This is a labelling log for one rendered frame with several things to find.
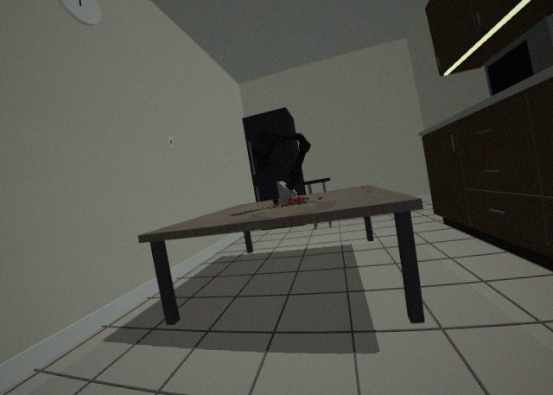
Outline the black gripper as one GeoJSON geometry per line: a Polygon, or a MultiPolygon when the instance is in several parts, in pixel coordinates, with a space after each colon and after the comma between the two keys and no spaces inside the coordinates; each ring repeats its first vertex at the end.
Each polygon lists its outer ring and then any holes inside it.
{"type": "Polygon", "coordinates": [[[263,149],[257,149],[256,153],[259,154],[257,155],[258,157],[258,168],[261,168],[261,172],[263,172],[266,168],[268,168],[269,166],[272,166],[272,162],[271,160],[268,160],[270,159],[270,155],[273,153],[272,152],[273,149],[269,146],[264,146],[263,149]]]}

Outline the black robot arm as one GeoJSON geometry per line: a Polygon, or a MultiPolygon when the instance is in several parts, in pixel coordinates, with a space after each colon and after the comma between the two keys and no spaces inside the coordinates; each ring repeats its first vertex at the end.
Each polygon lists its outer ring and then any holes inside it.
{"type": "Polygon", "coordinates": [[[277,143],[281,143],[285,140],[298,140],[299,141],[299,154],[296,160],[295,167],[289,173],[289,182],[285,185],[290,190],[293,190],[295,185],[300,184],[301,167],[306,153],[309,151],[311,144],[303,136],[302,133],[283,133],[281,131],[274,131],[267,134],[266,131],[257,135],[257,139],[265,146],[269,146],[274,149],[277,143]],[[271,140],[272,139],[272,140],[271,140]]]}

